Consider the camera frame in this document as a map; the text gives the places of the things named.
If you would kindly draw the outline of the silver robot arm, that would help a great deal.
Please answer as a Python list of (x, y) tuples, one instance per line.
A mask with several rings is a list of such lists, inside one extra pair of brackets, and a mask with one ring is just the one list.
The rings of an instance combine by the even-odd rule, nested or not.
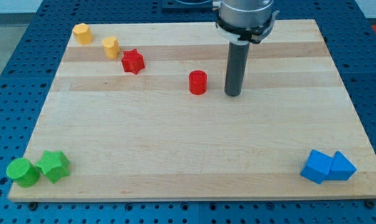
[(230, 43), (259, 44), (272, 31), (277, 14), (274, 0), (217, 0), (216, 28)]

